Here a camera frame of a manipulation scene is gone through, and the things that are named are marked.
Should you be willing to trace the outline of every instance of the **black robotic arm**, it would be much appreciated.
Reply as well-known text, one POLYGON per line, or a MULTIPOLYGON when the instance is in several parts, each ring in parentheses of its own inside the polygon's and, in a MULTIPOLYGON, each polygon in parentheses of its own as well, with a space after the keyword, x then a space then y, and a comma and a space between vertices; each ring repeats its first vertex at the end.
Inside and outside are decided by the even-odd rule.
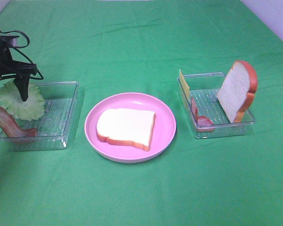
MULTIPOLYGON (((27 45, 29 44, 29 38, 20 31, 12 31, 17 32, 23 35, 27 40, 27 45)), ((22 101, 26 101, 28 98, 28 84, 29 79, 43 79, 40 71, 37 69, 36 64, 34 64, 25 54, 23 54, 19 48, 15 46, 15 40, 19 36, 10 36, 10 35, 0 35, 0 80, 11 79, 14 78, 14 84, 17 87, 22 101), (16 50, 20 54, 22 54, 29 63, 15 61, 12 58, 10 48, 16 50), (40 77, 32 77, 31 75, 39 74, 40 77)))

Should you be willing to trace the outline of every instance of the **white wall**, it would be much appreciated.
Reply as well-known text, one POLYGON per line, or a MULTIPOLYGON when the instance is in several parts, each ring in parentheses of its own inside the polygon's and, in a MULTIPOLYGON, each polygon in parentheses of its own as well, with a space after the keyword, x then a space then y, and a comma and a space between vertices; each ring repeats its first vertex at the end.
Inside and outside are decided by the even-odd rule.
POLYGON ((241 0, 283 41, 283 0, 241 0))
POLYGON ((10 2, 10 0, 0 0, 0 12, 4 9, 4 7, 10 2))

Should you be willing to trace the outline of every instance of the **black cable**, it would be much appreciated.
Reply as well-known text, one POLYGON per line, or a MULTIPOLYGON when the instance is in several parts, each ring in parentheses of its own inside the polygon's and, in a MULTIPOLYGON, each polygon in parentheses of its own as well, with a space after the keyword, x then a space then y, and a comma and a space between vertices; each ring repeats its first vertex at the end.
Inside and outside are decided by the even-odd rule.
POLYGON ((30 40, 29 40, 29 37, 24 33, 24 32, 22 32, 22 31, 17 31, 17 30, 15 30, 15 31, 10 31, 10 32, 2 32, 1 30, 0 30, 0 33, 2 33, 2 34, 9 34, 9 33, 12 33, 12 32, 15 32, 15 33, 19 33, 19 34, 21 34, 25 39, 26 39, 26 45, 24 45, 24 46, 12 46, 12 45, 9 45, 9 47, 10 48, 25 48, 25 47, 27 47, 28 45, 29 45, 29 43, 30 43, 30 40))
MULTIPOLYGON (((33 64, 33 61, 27 56, 25 55, 23 52, 21 52, 20 50, 13 48, 15 51, 17 51, 18 53, 20 53, 22 56, 24 56, 31 64, 33 64)), ((41 74, 41 72, 39 71, 39 69, 37 68, 37 73, 39 74, 40 78, 36 78, 36 77, 32 77, 30 76, 31 79, 35 79, 35 80, 43 80, 44 77, 41 74)))

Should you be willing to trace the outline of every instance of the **pink plate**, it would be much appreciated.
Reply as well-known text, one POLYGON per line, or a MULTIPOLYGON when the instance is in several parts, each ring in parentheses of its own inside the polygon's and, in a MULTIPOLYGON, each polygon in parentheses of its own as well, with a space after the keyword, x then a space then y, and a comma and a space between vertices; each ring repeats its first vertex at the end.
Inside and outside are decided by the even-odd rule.
POLYGON ((170 108, 156 97, 143 93, 120 93, 95 105, 87 115, 84 129, 88 141, 100 155, 112 161, 137 163, 158 156, 169 146, 176 132, 176 121, 170 108), (96 136, 98 118, 104 110, 109 108, 151 110, 156 113, 152 142, 148 152, 131 146, 110 145, 98 140, 96 136))

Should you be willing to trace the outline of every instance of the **toy bread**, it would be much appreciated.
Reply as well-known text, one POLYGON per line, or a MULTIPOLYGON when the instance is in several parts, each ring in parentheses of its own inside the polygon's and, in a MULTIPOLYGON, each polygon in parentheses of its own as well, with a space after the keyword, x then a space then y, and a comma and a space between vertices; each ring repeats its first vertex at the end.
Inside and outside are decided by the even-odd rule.
POLYGON ((150 150, 155 112, 128 108, 107 109, 100 115, 97 137, 111 145, 150 150))
POLYGON ((230 122, 241 122, 258 87, 256 71, 246 61, 237 60, 228 72, 217 98, 230 122))

